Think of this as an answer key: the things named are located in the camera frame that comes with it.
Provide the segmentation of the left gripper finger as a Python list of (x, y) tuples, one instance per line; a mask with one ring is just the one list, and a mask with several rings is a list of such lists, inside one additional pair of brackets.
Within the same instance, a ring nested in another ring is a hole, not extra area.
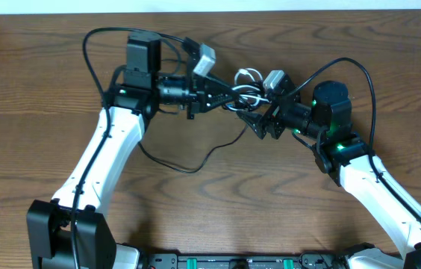
[(231, 96), (228, 94), (205, 94), (205, 112), (209, 112), (215, 108), (218, 108), (219, 106), (232, 102), (236, 98), (236, 96)]
[(232, 98), (239, 97), (239, 93), (237, 93), (235, 90), (232, 89), (232, 87), (229, 84), (225, 83), (219, 78), (212, 75), (208, 75), (205, 77), (205, 80), (208, 82), (209, 86), (215, 91), (229, 95)]

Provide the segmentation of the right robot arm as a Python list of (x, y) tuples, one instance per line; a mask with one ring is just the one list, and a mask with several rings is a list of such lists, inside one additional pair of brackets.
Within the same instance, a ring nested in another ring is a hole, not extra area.
[(309, 148), (318, 168), (355, 197), (396, 245), (390, 256), (372, 244), (359, 244), (336, 256), (334, 268), (421, 268), (421, 205), (389, 174), (368, 143), (352, 131), (352, 104), (345, 84), (319, 83), (311, 105), (303, 105), (290, 77), (272, 71), (263, 82), (270, 107), (264, 114), (238, 116), (259, 138), (279, 139), (285, 129), (295, 139), (314, 140)]

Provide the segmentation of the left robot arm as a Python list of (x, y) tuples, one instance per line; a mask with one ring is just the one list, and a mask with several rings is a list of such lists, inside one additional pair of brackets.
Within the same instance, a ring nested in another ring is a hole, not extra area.
[(182, 105), (188, 117), (237, 100), (211, 74), (215, 51), (189, 38), (131, 28), (126, 62), (108, 88), (96, 130), (77, 166), (49, 201), (27, 214), (34, 268), (144, 268), (146, 257), (115, 241), (106, 217), (128, 157), (161, 105)]

